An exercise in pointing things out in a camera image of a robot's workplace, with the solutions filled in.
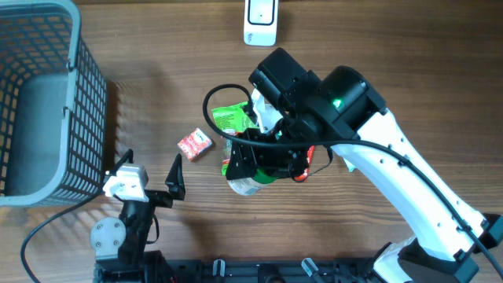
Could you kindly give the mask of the small red snack packet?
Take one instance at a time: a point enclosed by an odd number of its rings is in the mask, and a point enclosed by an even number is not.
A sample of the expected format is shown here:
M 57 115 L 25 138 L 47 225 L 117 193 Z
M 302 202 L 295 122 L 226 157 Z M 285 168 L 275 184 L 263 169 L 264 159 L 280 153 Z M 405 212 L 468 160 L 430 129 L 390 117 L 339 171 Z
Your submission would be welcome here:
M 185 157 L 191 162 L 202 156 L 213 145 L 214 142 L 199 127 L 177 144 Z

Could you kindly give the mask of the green snack packet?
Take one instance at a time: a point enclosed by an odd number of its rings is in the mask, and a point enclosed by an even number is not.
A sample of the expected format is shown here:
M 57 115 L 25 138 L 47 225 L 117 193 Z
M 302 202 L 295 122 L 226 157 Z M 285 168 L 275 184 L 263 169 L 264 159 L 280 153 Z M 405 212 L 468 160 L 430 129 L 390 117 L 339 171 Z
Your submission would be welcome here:
M 231 135 L 242 133 L 248 128 L 258 128 L 244 111 L 247 105 L 245 101 L 236 105 L 213 108 L 212 114 L 216 126 Z

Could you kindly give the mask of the green lid jar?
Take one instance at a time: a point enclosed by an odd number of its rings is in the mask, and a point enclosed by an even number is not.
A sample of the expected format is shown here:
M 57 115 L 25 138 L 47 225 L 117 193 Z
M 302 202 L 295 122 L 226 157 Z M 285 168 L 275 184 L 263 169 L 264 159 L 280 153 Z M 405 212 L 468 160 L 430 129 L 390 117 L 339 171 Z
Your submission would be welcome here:
M 260 169 L 253 177 L 228 180 L 227 182 L 235 193 L 241 196 L 251 196 L 275 181 L 275 177 L 267 175 L 264 170 Z

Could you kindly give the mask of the red Nescafe sachet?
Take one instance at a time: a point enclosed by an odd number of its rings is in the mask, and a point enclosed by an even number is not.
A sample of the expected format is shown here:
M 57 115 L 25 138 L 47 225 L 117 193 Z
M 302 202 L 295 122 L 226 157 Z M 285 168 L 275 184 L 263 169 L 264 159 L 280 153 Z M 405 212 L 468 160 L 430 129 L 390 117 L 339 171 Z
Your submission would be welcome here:
M 305 182 L 307 180 L 308 175 L 310 173 L 310 166 L 312 164 L 314 151 L 315 151 L 315 146 L 313 145 L 307 151 L 307 167 L 305 168 L 304 172 L 301 175 L 294 177 L 295 182 Z

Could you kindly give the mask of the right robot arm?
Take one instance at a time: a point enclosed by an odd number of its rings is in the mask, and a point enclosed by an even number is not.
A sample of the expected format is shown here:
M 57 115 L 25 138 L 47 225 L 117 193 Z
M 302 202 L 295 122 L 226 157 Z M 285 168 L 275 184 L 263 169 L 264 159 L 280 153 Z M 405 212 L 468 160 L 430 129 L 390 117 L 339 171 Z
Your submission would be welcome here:
M 277 178 L 301 175 L 312 145 L 357 168 L 391 202 L 412 235 L 386 244 L 369 261 L 367 280 L 468 282 L 475 253 L 502 241 L 502 217 L 466 204 L 415 150 L 385 100 L 359 72 L 335 68 L 320 79 L 283 49 L 250 75 L 268 105 L 256 109 L 269 129 L 247 129 L 232 143 L 227 178 L 246 194 Z

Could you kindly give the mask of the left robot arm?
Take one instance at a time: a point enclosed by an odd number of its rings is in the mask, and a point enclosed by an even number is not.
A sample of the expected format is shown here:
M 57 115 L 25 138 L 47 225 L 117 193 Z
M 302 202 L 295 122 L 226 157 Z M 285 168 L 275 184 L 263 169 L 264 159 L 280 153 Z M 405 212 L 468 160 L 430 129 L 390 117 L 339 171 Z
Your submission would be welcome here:
M 152 244 L 152 226 L 159 233 L 157 208 L 171 208 L 185 199 L 182 156 L 178 154 L 165 180 L 166 190 L 149 190 L 146 169 L 133 161 L 128 149 L 114 167 L 105 173 L 103 191 L 123 204 L 117 217 L 98 221 L 90 232 L 95 251 L 94 282 L 178 282 L 174 269 L 160 251 L 145 250 Z

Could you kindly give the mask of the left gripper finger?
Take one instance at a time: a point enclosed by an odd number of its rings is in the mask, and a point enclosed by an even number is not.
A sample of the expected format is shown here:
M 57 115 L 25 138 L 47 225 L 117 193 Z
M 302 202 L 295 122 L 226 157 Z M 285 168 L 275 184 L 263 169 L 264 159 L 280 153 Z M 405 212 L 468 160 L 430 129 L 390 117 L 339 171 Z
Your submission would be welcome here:
M 105 172 L 106 175 L 116 175 L 117 171 L 124 164 L 132 164 L 134 162 L 134 151 L 132 149 L 128 149 L 120 159 L 113 165 L 113 167 Z
M 185 199 L 185 183 L 182 173 L 182 155 L 180 153 L 174 159 L 174 163 L 165 180 L 168 192 L 174 200 Z

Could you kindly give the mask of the teal white tissue packet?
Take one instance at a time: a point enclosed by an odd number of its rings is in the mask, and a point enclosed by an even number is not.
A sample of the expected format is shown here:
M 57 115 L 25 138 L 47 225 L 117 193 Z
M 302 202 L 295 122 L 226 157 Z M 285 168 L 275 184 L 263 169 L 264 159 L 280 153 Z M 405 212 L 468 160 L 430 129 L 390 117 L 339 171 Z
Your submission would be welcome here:
M 353 172 L 356 169 L 356 166 L 354 166 L 349 160 L 343 158 L 343 161 L 347 165 L 349 172 Z

